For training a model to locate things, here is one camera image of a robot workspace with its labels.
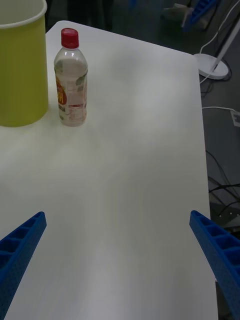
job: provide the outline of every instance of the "bottle label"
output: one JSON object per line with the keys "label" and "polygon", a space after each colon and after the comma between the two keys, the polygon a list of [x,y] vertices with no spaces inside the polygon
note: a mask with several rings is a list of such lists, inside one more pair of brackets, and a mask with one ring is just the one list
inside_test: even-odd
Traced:
{"label": "bottle label", "polygon": [[69,77],[56,73],[59,116],[63,122],[81,124],[87,116],[87,74]]}

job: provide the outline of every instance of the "white table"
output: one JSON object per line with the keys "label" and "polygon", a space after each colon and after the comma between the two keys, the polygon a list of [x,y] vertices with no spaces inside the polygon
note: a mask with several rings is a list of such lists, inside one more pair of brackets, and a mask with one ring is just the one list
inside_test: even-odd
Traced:
{"label": "white table", "polygon": [[[87,120],[59,121],[54,57],[76,28]],[[47,229],[5,320],[216,320],[215,280],[189,227],[209,216],[194,58],[67,21],[46,35],[49,111],[0,128],[0,237]]]}

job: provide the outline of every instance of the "yellow bin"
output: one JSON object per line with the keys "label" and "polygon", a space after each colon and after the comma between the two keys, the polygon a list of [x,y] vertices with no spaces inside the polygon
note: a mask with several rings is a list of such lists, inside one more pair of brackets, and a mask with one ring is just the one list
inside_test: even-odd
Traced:
{"label": "yellow bin", "polygon": [[45,0],[0,0],[0,125],[32,124],[48,109]]}

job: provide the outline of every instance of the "white lamp base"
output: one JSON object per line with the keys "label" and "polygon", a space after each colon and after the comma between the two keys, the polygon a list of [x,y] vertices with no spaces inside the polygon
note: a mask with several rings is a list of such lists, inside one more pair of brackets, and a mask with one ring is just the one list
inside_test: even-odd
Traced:
{"label": "white lamp base", "polygon": [[197,53],[194,54],[194,57],[197,61],[198,72],[203,77],[207,77],[209,75],[209,79],[221,80],[229,73],[229,68],[222,61],[219,62],[214,71],[211,71],[212,66],[217,60],[217,58],[214,56],[204,53]]}

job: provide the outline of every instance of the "red bottle cap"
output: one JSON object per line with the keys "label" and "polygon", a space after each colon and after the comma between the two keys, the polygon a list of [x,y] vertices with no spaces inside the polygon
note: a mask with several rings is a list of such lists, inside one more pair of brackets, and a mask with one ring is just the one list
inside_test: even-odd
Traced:
{"label": "red bottle cap", "polygon": [[75,49],[79,46],[79,33],[75,29],[65,28],[61,31],[61,45],[68,49]]}

